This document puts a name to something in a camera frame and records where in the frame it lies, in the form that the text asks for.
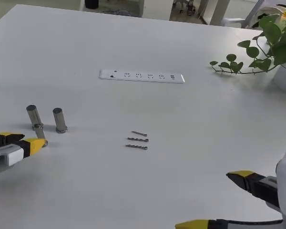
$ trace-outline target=gray floor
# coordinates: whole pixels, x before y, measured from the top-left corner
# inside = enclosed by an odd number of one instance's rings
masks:
[[[218,0],[209,0],[210,4],[216,4]],[[226,17],[245,17],[255,5],[257,0],[231,0],[228,7]],[[45,6],[52,8],[78,10],[80,0],[0,0],[0,18],[3,17],[16,4]],[[196,8],[199,7],[200,0],[194,0]],[[189,23],[202,23],[197,15],[187,16],[186,13],[180,14],[181,6],[177,4],[176,8],[172,9],[171,21],[181,21]],[[97,10],[85,9],[91,12],[104,12],[111,10],[124,10],[130,12],[133,16],[139,16],[138,2],[127,0],[100,0],[100,7]]]

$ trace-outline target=metal peg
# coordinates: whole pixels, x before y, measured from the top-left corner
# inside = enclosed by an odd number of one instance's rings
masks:
[[[137,134],[137,135],[142,135],[144,137],[147,137],[147,134],[143,134],[143,133],[140,133],[140,132],[137,132],[137,131],[132,131],[132,133]]]
[[[130,148],[138,148],[138,149],[147,149],[147,146],[135,146],[135,145],[126,145],[126,147],[130,147]]]
[[[43,138],[45,140],[45,144],[43,145],[43,147],[46,147],[48,145],[48,141],[46,140],[46,138],[44,136],[44,133],[43,133],[41,125],[40,124],[35,124],[34,125],[34,130],[35,130],[35,133],[36,133],[38,138]]]
[[[62,114],[61,108],[55,108],[53,110],[54,119],[56,123],[56,132],[59,134],[63,134],[68,131],[68,127],[66,126],[65,119]]]
[[[132,141],[139,141],[139,142],[149,142],[148,138],[146,139],[141,139],[141,138],[133,138],[133,137],[128,137],[128,140],[132,140]]]
[[[35,105],[29,105],[27,106],[27,112],[32,123],[32,129],[34,129],[35,124],[39,124],[43,128],[43,123],[40,120],[37,107]]]

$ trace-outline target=power outlet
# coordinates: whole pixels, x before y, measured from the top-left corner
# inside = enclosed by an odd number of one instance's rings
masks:
[[[174,74],[174,73],[144,73],[144,72],[119,71],[119,70],[101,70],[100,78],[108,80],[185,83],[184,78],[181,74]]]

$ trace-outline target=metal rod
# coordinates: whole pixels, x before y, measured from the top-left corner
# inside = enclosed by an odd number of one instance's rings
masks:
[[[54,119],[56,123],[56,132],[59,134],[63,134],[68,131],[68,127],[66,126],[65,119],[63,117],[62,109],[57,107],[53,110]]]
[[[45,140],[45,144],[43,147],[46,147],[48,145],[48,141],[46,140],[46,137],[44,136],[44,132],[42,130],[42,127],[40,124],[35,124],[34,125],[34,130],[38,138],[43,138]]]
[[[29,105],[27,106],[27,112],[32,123],[32,129],[34,129],[35,124],[39,124],[43,128],[43,123],[41,122],[41,119],[39,117],[37,107],[35,105]]]

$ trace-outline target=chair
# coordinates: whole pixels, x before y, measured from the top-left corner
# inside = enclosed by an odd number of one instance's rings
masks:
[[[248,14],[248,16],[243,19],[243,18],[223,18],[221,25],[222,26],[228,26],[231,23],[240,23],[241,28],[246,28],[251,19],[254,17],[254,15],[258,12],[258,10],[262,7],[266,6],[273,6],[277,4],[284,4],[286,5],[286,0],[258,0],[256,5],[253,7],[251,12]]]

